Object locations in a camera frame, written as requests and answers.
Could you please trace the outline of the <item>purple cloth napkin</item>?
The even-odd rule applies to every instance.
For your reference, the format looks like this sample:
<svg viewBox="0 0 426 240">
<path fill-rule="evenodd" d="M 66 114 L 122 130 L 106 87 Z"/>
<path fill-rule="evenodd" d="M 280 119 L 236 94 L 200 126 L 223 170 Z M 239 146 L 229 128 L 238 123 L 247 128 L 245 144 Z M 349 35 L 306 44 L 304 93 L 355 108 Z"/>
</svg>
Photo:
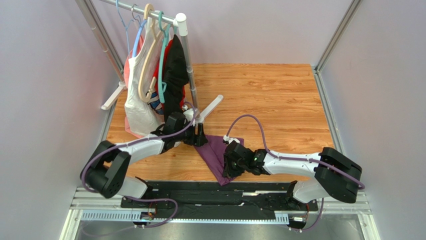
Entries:
<svg viewBox="0 0 426 240">
<path fill-rule="evenodd" d="M 207 143 L 196 146 L 195 150 L 204 160 L 209 170 L 215 176 L 218 184 L 224 186 L 229 184 L 234 178 L 223 176 L 225 169 L 224 153 L 227 145 L 223 143 L 222 136 L 206 135 Z"/>
</svg>

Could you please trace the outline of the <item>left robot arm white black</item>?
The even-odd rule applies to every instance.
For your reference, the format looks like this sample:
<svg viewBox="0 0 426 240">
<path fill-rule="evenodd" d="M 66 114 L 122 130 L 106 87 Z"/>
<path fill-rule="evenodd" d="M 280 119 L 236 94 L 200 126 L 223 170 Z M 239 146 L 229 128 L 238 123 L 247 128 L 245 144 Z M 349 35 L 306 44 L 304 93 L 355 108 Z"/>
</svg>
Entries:
<svg viewBox="0 0 426 240">
<path fill-rule="evenodd" d="M 194 112 L 173 112 L 166 122 L 147 136 L 120 144 L 100 142 L 80 173 L 83 186 L 109 199 L 116 195 L 141 199 L 149 185 L 127 176 L 130 165 L 161 155 L 180 143 L 201 147 L 208 143 L 203 123 L 196 123 Z"/>
</svg>

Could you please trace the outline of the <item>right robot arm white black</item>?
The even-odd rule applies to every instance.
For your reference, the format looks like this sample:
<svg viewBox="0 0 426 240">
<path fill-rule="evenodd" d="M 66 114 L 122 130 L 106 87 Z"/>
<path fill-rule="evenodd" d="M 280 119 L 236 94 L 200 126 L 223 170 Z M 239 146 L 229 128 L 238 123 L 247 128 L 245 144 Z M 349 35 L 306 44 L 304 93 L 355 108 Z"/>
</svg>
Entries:
<svg viewBox="0 0 426 240">
<path fill-rule="evenodd" d="M 294 181 L 287 197 L 300 203 L 332 197 L 343 203 L 357 201 L 361 184 L 362 167 L 332 147 L 321 152 L 292 154 L 244 147 L 233 140 L 225 148 L 223 175 L 236 178 L 244 172 L 253 175 L 289 174 L 307 177 Z"/>
</svg>

